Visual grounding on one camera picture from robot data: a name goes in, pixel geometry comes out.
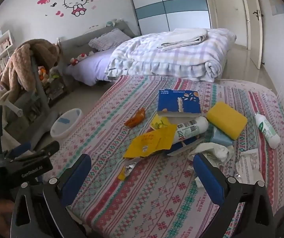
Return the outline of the person's left hand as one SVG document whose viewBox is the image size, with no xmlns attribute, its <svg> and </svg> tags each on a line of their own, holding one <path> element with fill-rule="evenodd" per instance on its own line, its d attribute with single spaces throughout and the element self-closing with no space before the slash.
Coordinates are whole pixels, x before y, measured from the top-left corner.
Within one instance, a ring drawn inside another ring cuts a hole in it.
<svg viewBox="0 0 284 238">
<path fill-rule="evenodd" d="M 14 203 L 11 200 L 0 200 L 0 235 L 10 237 L 10 225 Z"/>
</svg>

